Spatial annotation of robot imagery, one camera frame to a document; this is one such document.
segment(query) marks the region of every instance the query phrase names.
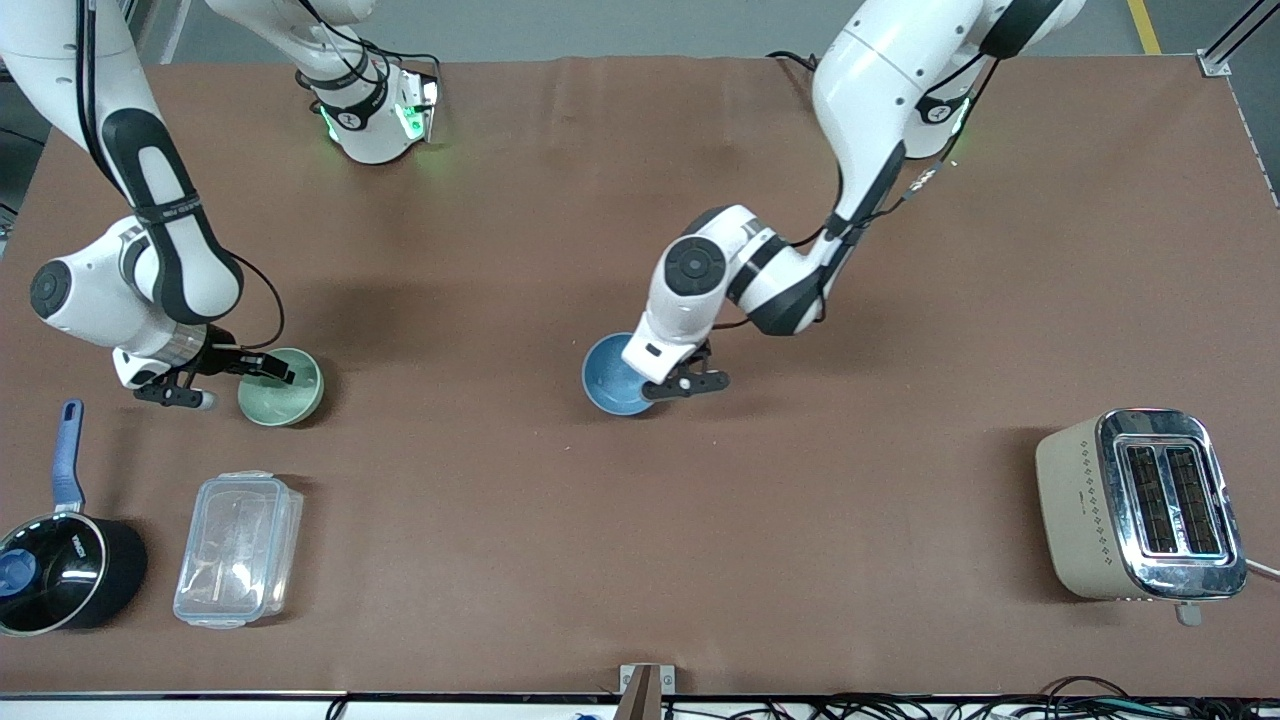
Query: yellow floor line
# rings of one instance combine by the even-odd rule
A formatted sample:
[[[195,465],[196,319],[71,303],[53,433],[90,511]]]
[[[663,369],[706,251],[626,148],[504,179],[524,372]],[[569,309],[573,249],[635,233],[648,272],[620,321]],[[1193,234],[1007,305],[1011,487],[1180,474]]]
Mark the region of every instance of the yellow floor line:
[[[1138,28],[1142,51],[1148,55],[1160,55],[1160,40],[1156,38],[1156,28],[1151,26],[1151,14],[1147,13],[1146,0],[1129,0],[1129,13],[1133,15],[1133,26]]]

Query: container lid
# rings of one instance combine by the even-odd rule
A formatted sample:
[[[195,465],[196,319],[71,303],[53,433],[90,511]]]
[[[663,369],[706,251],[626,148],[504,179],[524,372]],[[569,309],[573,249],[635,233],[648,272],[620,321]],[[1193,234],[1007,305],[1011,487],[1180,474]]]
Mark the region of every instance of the container lid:
[[[179,620],[238,628],[262,616],[288,532],[288,493],[268,473],[219,475],[200,487],[173,597]]]

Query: white cable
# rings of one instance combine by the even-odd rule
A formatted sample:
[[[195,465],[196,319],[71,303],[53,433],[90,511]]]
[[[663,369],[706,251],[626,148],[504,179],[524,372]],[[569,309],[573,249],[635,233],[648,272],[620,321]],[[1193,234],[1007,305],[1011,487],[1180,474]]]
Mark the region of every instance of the white cable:
[[[1249,570],[1253,570],[1254,573],[1262,575],[1263,578],[1268,580],[1280,582],[1280,570],[1276,570],[1275,568],[1268,568],[1253,560],[1245,560],[1244,564],[1248,565]]]

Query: toaster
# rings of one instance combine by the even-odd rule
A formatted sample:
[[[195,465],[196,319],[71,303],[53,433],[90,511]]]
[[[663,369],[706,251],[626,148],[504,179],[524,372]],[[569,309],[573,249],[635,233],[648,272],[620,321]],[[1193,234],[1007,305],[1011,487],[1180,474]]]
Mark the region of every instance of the toaster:
[[[1050,555],[1073,593],[1198,603],[1244,588],[1248,566],[1204,425],[1178,410],[1112,410],[1036,448]]]

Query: blue pan handle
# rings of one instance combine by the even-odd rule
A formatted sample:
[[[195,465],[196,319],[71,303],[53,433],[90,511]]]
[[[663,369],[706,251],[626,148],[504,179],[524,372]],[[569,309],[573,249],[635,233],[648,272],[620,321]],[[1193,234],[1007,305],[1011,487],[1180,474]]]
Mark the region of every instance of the blue pan handle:
[[[79,512],[84,507],[84,492],[76,477],[76,459],[79,456],[79,432],[84,420],[84,404],[72,398],[63,404],[58,421],[58,445],[54,446],[54,511]]]

